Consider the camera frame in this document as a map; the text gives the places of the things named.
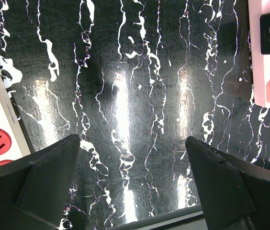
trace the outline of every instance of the pink power strip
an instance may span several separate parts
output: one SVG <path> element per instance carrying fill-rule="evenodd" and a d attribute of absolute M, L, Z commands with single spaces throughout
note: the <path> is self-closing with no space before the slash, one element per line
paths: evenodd
<path fill-rule="evenodd" d="M 260 17 L 270 13 L 270 0 L 248 0 L 255 104 L 270 107 L 270 55 L 260 51 Z"/>

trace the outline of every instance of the socket hole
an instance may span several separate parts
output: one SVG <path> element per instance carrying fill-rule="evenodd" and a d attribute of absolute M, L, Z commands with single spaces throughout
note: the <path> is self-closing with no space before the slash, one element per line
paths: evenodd
<path fill-rule="evenodd" d="M 2 149 L 4 146 L 5 146 L 5 144 L 1 144 L 1 145 L 0 145 L 0 149 Z"/>

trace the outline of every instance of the marble tabletop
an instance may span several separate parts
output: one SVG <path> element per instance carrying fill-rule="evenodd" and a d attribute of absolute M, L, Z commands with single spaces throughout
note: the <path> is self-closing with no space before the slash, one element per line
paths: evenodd
<path fill-rule="evenodd" d="M 29 142 L 81 138 L 59 229 L 199 204 L 188 136 L 270 170 L 250 50 L 247 0 L 0 0 L 0 72 Z"/>

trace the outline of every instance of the black marble surface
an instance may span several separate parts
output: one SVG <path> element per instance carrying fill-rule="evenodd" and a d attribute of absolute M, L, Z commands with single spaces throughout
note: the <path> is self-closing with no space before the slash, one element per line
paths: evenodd
<path fill-rule="evenodd" d="M 0 71 L 34 150 L 82 139 L 60 230 L 198 204 L 190 135 L 270 169 L 247 0 L 0 0 Z"/>

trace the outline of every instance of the glossy black table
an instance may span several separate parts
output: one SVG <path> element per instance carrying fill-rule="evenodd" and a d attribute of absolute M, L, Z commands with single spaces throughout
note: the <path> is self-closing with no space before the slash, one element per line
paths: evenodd
<path fill-rule="evenodd" d="M 0 1 L 0 70 L 33 149 L 81 137 L 60 229 L 199 204 L 190 135 L 270 169 L 250 47 L 246 0 Z"/>

